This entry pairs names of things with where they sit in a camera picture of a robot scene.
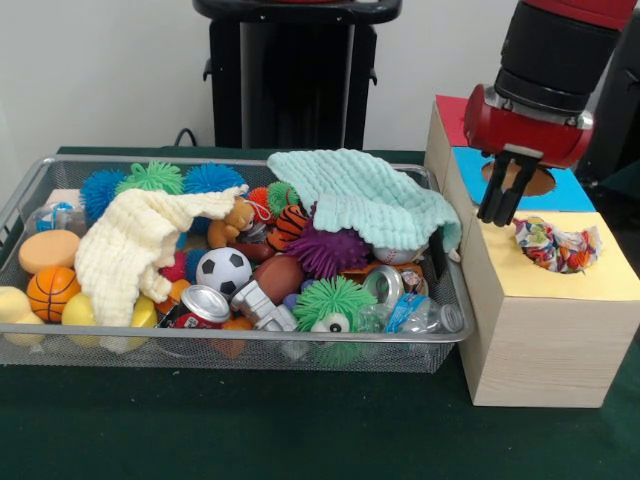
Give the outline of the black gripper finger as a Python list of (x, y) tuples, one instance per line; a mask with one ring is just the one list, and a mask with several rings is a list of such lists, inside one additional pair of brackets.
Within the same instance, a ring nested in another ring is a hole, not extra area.
[(496, 213), (501, 196), (498, 187), (501, 175), (496, 173), (496, 158), (500, 154), (495, 156), (493, 170), (477, 213), (477, 217), (484, 223), (496, 223)]
[[(512, 185), (504, 190), (502, 184), (511, 163), (518, 166), (519, 171)], [(511, 223), (525, 189), (537, 170), (538, 163), (538, 159), (520, 153), (502, 152), (496, 158), (496, 173), (501, 175), (498, 185), (501, 196), (496, 213), (497, 226), (503, 227)]]

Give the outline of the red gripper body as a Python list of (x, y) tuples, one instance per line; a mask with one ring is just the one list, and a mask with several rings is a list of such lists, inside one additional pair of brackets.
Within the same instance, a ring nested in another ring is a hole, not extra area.
[(519, 153), (546, 167), (566, 169), (585, 154), (594, 130), (587, 110), (565, 116), (536, 110), (479, 84), (468, 98), (463, 133), (470, 147), (489, 155)]

